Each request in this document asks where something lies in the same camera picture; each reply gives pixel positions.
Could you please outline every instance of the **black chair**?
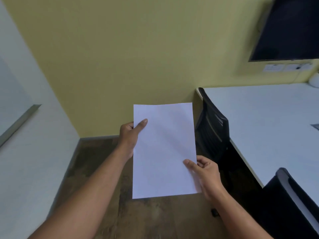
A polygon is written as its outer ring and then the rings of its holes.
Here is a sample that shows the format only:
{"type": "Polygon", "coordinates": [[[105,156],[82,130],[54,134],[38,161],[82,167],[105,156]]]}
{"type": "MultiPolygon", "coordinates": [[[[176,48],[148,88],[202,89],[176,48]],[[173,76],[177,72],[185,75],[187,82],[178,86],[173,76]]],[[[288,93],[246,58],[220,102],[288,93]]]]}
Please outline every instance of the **black chair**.
{"type": "Polygon", "coordinates": [[[319,238],[319,207],[280,168],[263,188],[255,220],[274,238],[319,238]]]}
{"type": "Polygon", "coordinates": [[[203,88],[198,88],[203,97],[203,110],[195,128],[196,144],[200,147],[203,155],[218,164],[223,172],[228,191],[232,190],[233,184],[229,171],[234,163],[229,152],[231,143],[229,138],[229,124],[227,118],[211,102],[203,88]]]}

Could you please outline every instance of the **white table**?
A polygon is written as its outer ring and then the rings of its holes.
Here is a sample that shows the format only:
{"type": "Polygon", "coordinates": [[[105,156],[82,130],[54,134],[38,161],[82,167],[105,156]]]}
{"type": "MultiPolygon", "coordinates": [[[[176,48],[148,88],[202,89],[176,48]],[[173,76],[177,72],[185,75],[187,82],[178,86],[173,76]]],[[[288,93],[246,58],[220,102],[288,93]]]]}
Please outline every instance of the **white table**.
{"type": "Polygon", "coordinates": [[[262,187],[284,167],[319,205],[319,131],[311,126],[319,124],[319,88],[303,83],[205,92],[229,120],[231,142],[262,187]]]}

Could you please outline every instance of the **person's left hand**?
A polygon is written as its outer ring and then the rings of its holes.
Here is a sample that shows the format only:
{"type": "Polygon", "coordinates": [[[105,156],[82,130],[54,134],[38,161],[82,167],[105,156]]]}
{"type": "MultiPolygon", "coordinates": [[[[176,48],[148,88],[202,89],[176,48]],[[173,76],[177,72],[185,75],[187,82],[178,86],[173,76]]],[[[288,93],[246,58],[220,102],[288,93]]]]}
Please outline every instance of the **person's left hand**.
{"type": "Polygon", "coordinates": [[[125,162],[133,156],[133,149],[138,141],[138,134],[146,124],[147,119],[144,119],[135,128],[133,128],[133,122],[121,126],[117,149],[124,156],[125,162]]]}

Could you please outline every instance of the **brown floor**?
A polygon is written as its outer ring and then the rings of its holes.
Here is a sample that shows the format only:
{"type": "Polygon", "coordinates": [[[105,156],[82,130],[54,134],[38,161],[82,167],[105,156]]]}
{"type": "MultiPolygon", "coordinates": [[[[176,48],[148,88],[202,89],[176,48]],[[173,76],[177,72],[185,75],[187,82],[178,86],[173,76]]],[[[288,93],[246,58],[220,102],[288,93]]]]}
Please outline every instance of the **brown floor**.
{"type": "MultiPolygon", "coordinates": [[[[116,140],[81,141],[55,208],[85,183],[116,146],[116,140]]],[[[95,239],[224,239],[221,218],[214,218],[202,194],[132,199],[133,160],[125,165],[95,239]]]]}

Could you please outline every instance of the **hand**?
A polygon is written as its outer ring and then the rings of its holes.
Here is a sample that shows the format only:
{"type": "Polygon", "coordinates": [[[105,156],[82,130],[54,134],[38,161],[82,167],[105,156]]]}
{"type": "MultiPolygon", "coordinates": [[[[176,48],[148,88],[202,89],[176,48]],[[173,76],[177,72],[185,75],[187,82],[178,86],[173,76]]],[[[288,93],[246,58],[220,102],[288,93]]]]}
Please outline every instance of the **hand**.
{"type": "Polygon", "coordinates": [[[125,162],[133,156],[133,149],[138,141],[138,134],[146,124],[147,119],[144,119],[135,128],[133,128],[133,122],[121,126],[116,149],[124,156],[125,162]]]}
{"type": "Polygon", "coordinates": [[[202,192],[207,200],[214,203],[226,192],[220,180],[217,163],[200,155],[197,155],[197,164],[188,159],[184,160],[183,163],[188,169],[193,170],[197,174],[202,192]]]}

